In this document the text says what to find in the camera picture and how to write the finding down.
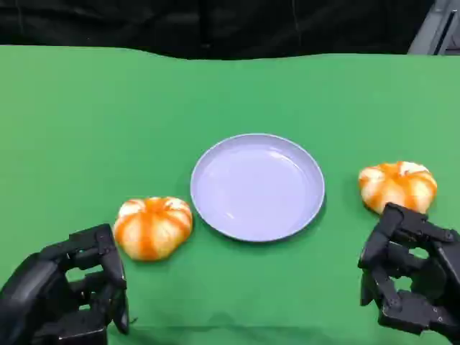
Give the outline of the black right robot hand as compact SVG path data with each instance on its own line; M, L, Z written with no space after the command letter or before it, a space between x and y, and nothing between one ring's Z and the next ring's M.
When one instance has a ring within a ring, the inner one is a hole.
M427 215L387 203L358 267L360 304L374 302L381 326L459 343L459 233Z

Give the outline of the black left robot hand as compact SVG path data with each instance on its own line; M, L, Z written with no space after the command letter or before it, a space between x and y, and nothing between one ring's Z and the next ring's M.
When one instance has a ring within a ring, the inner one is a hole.
M2 344L107 344L129 333L124 266L109 224L29 255L1 289Z

